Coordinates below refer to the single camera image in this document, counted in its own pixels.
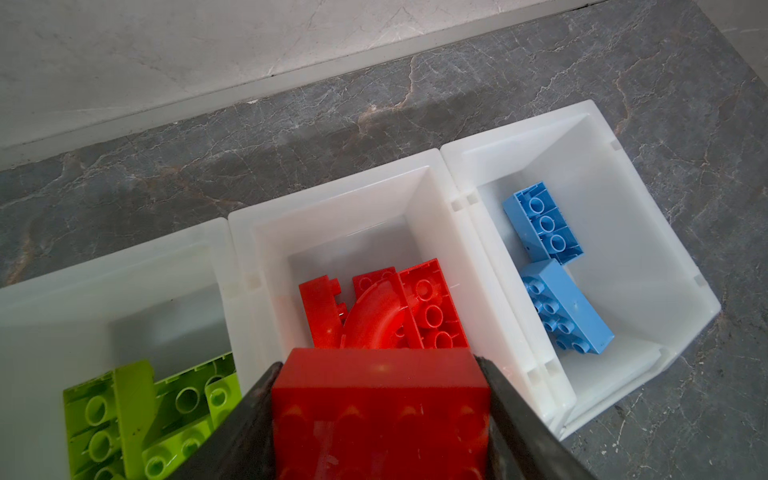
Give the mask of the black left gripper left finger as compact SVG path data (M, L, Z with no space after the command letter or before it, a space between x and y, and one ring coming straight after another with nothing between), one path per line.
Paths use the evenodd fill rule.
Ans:
M275 479L271 389L283 367L275 362L172 479Z

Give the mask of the green lego brick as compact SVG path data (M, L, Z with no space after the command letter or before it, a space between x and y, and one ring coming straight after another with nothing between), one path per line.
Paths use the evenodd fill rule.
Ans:
M206 399L213 429L222 425L242 399L239 378L236 373L213 381L205 387Z
M153 369L141 360L113 373L126 479L144 479L143 442L155 418Z
M209 414L205 387L235 371L233 354L227 353L159 380L155 384L156 413L142 447L149 448Z
M143 473L147 479L165 479L191 457L213 432L211 417L166 435L142 452Z

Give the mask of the blue lego brick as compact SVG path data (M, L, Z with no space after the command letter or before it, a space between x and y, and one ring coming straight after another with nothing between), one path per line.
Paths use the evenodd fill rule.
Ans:
M565 265L584 253L543 182L515 192L502 207L533 262Z
M599 355L613 341L612 330L556 260L530 263L520 275L546 333L561 350Z

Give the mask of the green lego brick toothed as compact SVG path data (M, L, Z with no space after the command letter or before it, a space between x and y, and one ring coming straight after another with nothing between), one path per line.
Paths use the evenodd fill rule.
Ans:
M124 479L113 373L63 391L71 479Z

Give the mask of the red arch lego piece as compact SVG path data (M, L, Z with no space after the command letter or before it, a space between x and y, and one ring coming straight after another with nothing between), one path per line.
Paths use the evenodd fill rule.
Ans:
M398 348L396 332L411 317L399 275L390 274L356 300L343 325L341 347Z

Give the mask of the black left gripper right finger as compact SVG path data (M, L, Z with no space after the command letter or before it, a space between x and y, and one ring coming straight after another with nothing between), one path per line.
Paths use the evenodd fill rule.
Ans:
M488 479L595 480L490 360L476 361L491 392Z

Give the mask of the red lego brick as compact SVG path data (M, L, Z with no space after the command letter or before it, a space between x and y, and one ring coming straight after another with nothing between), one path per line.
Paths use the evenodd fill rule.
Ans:
M314 347L338 349L348 314L346 304L336 301L339 281L324 275L301 284L299 291Z
M279 479L486 476L490 388L466 349L295 349L271 393Z
M378 281L386 278L390 274L394 274L396 269L394 267L387 267L384 269L371 271L365 274L357 275L353 277L353 288L355 293L355 299L358 300L370 287L376 284Z
M396 332L396 346L468 349L469 342L438 260L401 270L398 275L412 317Z

